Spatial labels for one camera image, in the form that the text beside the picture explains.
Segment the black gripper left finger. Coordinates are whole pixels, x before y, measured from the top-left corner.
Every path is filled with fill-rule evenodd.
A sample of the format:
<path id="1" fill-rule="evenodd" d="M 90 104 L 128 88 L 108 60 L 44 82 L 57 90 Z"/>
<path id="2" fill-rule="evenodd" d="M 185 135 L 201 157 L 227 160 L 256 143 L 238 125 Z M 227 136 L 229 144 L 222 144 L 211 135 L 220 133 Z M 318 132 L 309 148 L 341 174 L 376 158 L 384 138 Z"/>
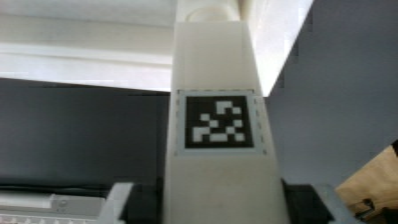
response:
<path id="1" fill-rule="evenodd" d="M 96 183 L 101 190 L 110 190 L 115 183 L 131 183 L 128 200 L 119 219 L 126 224 L 161 224 L 163 178 L 151 182 L 131 178 L 110 178 Z"/>

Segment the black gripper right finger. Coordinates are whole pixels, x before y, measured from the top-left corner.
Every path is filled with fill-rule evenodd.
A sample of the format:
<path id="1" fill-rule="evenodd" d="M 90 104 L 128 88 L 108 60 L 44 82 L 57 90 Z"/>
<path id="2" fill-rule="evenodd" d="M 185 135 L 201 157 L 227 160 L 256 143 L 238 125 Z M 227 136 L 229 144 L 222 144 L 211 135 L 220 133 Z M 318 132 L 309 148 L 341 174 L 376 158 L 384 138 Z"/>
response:
<path id="1" fill-rule="evenodd" d="M 282 182 L 289 224 L 360 224 L 327 184 Z"/>

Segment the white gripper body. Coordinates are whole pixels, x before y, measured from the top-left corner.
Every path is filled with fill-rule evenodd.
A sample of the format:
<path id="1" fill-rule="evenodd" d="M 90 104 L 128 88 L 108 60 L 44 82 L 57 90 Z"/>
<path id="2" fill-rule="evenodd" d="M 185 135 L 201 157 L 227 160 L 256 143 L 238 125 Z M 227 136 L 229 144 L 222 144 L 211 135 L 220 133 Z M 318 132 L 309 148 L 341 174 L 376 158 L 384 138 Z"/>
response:
<path id="1" fill-rule="evenodd" d="M 113 224 L 106 195 L 94 189 L 0 190 L 0 224 Z"/>

